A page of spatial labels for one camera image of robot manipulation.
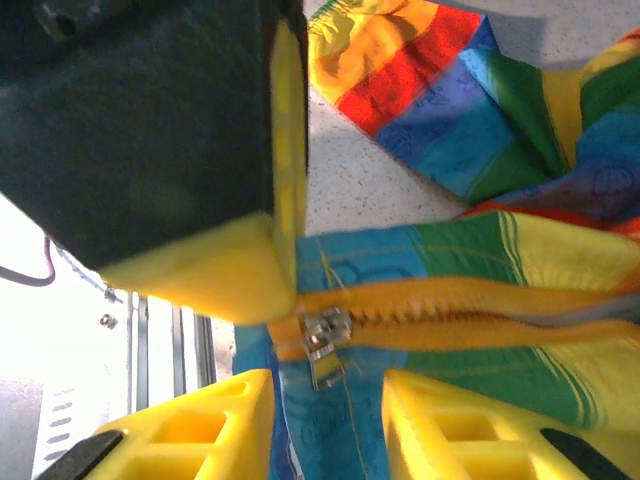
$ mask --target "zipper slider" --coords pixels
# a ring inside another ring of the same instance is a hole
[[[351,316],[346,310],[333,307],[305,315],[303,321],[304,351],[311,366],[313,388],[329,388],[344,376],[337,348],[351,340]]]

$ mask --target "black wire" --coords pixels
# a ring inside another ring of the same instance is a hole
[[[67,262],[67,264],[71,267],[71,270],[78,274],[82,280],[87,282],[92,287],[100,290],[104,298],[111,303],[117,302],[124,304],[124,301],[116,296],[112,288],[108,287],[107,285],[100,285],[86,273],[84,273],[67,254],[66,250],[64,250],[57,243],[52,242],[51,237],[49,237],[48,235],[45,235],[44,237],[44,258],[49,270],[49,275],[46,278],[30,277],[29,275],[24,275],[23,273],[18,273],[2,266],[0,266],[0,278],[13,283],[18,283],[20,285],[25,285],[27,287],[46,287],[48,285],[51,285],[56,279],[56,270],[53,266],[53,261],[51,260],[51,243],[53,243],[56,247],[58,255],[60,255],[60,257],[65,262]]]
[[[26,285],[27,287],[46,287],[47,285],[51,285],[56,279],[56,270],[51,261],[51,239],[48,236],[44,237],[44,259],[47,262],[47,268],[49,270],[49,276],[46,278],[30,277],[29,275],[24,275],[23,273],[18,273],[1,266],[0,278],[19,283],[20,285]]]

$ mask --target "green stripe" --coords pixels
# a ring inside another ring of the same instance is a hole
[[[580,95],[582,128],[586,130],[618,104],[636,104],[634,94],[640,86],[640,57],[616,65],[589,80]]]
[[[520,231],[518,229],[518,221],[513,213],[500,212],[500,215],[511,225],[511,230],[513,231],[513,239],[509,242],[509,249],[511,250],[512,259],[515,260],[516,264],[513,265],[513,268],[517,270],[518,275],[522,279],[520,285],[528,285],[527,277],[524,274],[524,266],[522,265],[522,256],[520,255],[520,249],[518,248],[519,241],[518,236],[520,235]]]
[[[577,425],[579,427],[592,427],[594,424],[594,411],[591,410],[591,405],[589,403],[589,396],[585,386],[582,384],[580,379],[574,375],[572,371],[570,371],[559,359],[554,357],[549,352],[545,351],[544,348],[538,349],[540,355],[546,357],[550,364],[554,366],[558,375],[564,378],[565,380],[569,379],[569,385],[573,386],[575,392],[578,393],[578,398],[575,397],[574,390],[572,389],[572,397],[575,402],[575,419],[572,422],[573,425]],[[583,415],[580,416],[579,405],[582,405]]]
[[[544,160],[531,142],[521,138],[487,163],[485,170],[474,180],[467,198],[473,205],[504,193],[545,183]]]
[[[414,248],[430,276],[468,275],[518,285],[502,245],[498,213],[413,227]]]
[[[489,71],[498,104],[540,152],[543,174],[557,178],[566,173],[568,163],[549,117],[540,69],[494,54]]]
[[[576,397],[552,362],[531,347],[409,353],[405,368],[451,385],[576,424]]]
[[[309,23],[316,20],[320,15],[325,13],[331,13],[338,9],[345,9],[346,6],[343,5],[343,0],[329,0],[327,3],[322,5],[318,10],[316,10],[311,17],[309,18]]]

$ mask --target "blue stripe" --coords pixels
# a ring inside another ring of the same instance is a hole
[[[412,232],[412,227],[396,227],[298,239],[298,291],[338,288],[335,278],[327,278],[323,254],[344,286],[426,276]]]

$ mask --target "rainbow striped fabric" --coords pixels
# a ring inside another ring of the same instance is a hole
[[[494,341],[505,337],[500,325],[478,340],[461,323],[437,346],[349,348],[343,384],[321,392],[307,362],[278,363],[263,330],[238,330],[237,359],[256,367],[262,355],[282,385],[271,478],[389,479],[380,418],[388,368],[640,444],[640,30],[579,71],[547,72],[502,56],[476,13],[333,0],[312,18],[309,45],[316,89],[473,208],[435,224],[299,239],[302,294],[474,277],[486,291],[600,295],[612,307],[591,320],[624,321],[569,333],[527,327],[506,346]]]

